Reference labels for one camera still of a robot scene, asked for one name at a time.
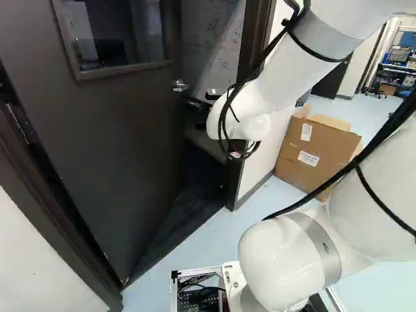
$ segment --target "floor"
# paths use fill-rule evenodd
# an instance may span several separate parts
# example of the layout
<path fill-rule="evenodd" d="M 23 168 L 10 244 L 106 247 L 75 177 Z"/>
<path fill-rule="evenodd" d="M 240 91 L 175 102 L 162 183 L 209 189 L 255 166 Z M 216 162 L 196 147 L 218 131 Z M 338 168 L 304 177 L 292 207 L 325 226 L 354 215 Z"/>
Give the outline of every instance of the floor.
<path fill-rule="evenodd" d="M 169 254 L 224 205 L 224 165 L 185 141 L 183 181 L 164 222 L 140 259 L 132 280 Z"/>
<path fill-rule="evenodd" d="M 359 94 L 351 101 L 311 96 L 308 102 L 313 105 L 312 112 L 352 122 L 351 131 L 361 135 L 363 143 L 367 144 L 386 121 L 388 113 L 400 105 L 401 99 L 376 99 Z M 231 213 L 221 209 L 124 291 L 124 312 L 169 311 L 172 270 L 221 265 L 236 260 L 237 243 L 248 227 L 302 196 L 304 193 L 297 188 L 271 177 L 238 211 Z M 318 201 L 311 201 L 308 206 L 318 204 Z M 415 265 L 393 263 L 363 271 L 334 288 L 349 312 L 414 311 L 416 303 L 411 292 L 415 278 Z"/>

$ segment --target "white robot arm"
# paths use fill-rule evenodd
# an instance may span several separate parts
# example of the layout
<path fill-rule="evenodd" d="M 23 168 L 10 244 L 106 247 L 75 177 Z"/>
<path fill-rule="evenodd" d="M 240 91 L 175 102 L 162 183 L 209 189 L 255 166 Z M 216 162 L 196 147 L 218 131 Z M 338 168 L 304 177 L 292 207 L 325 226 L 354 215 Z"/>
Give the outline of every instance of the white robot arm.
<path fill-rule="evenodd" d="M 279 43 L 260 76 L 233 100 L 239 122 L 227 113 L 229 137 L 260 141 L 270 131 L 267 114 L 293 105 L 338 65 L 304 48 L 324 59 L 341 61 L 388 19 L 406 12 L 416 13 L 414 1 L 313 0 L 310 11 L 294 26 L 292 36 L 287 34 Z M 207 133 L 213 139 L 218 140 L 218 121 L 226 98 L 224 94 L 215 103 L 207 120 Z"/>
<path fill-rule="evenodd" d="M 389 18 L 406 13 L 416 13 L 416 1 L 313 0 L 311 10 L 279 43 L 260 76 L 233 100 L 239 122 L 227 114 L 229 137 L 261 140 L 270 130 L 268 113 L 294 105 L 336 67 L 325 59 L 345 58 Z M 207 121 L 213 139 L 218 139 L 225 102 L 223 96 L 215 103 Z M 415 120 L 360 166 L 372 190 L 410 229 L 416 229 L 414 142 Z M 393 219 L 351 171 L 338 182 L 325 207 L 285 214 L 246 231 L 239 242 L 239 261 L 250 296 L 267 311 L 294 311 L 310 295 L 375 261 L 416 260 L 414 230 L 406 231 Z"/>

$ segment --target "dark gray door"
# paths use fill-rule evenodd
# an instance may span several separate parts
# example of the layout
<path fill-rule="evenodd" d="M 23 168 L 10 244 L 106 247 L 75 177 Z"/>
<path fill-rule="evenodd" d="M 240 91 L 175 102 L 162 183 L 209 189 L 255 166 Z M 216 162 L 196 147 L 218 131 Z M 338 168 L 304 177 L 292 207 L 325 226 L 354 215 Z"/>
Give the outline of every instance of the dark gray door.
<path fill-rule="evenodd" d="M 165 2 L 14 0 L 0 10 L 0 58 L 19 101 L 123 282 L 180 173 L 177 23 Z"/>
<path fill-rule="evenodd" d="M 339 86 L 341 85 L 348 65 L 350 64 L 352 54 L 344 61 L 339 63 L 327 76 L 322 78 L 313 88 L 312 94 L 324 98 L 335 99 Z"/>

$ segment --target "light blue floor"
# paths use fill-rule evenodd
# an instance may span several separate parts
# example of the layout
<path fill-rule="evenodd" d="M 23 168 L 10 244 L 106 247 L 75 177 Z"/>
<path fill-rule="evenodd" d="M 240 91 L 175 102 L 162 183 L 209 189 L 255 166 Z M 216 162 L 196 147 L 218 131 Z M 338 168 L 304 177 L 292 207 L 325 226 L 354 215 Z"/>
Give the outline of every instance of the light blue floor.
<path fill-rule="evenodd" d="M 312 113 L 352 122 L 351 130 L 363 136 L 363 143 L 367 144 L 386 121 L 388 113 L 400 105 L 401 99 L 376 99 L 360 94 L 352 101 L 311 96 L 308 102 L 313 104 Z M 124 291 L 124 312 L 168 312 L 172 270 L 208 267 L 237 260 L 237 243 L 248 227 L 302 196 L 303 192 L 271 177 L 238 211 L 220 210 Z M 318 201 L 312 201 L 308 205 L 313 207 L 318 204 Z M 416 301 L 411 294 L 415 280 L 415 265 L 386 264 L 338 283 L 335 290 L 348 312 L 415 311 Z"/>

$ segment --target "door window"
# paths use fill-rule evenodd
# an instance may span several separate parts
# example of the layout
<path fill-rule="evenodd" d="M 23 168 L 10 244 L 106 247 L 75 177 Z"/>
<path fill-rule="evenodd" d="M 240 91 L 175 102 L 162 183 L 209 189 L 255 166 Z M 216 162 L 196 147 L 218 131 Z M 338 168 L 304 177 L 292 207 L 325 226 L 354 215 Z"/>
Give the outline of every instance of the door window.
<path fill-rule="evenodd" d="M 77 74 L 168 60 L 160 0 L 53 1 Z"/>

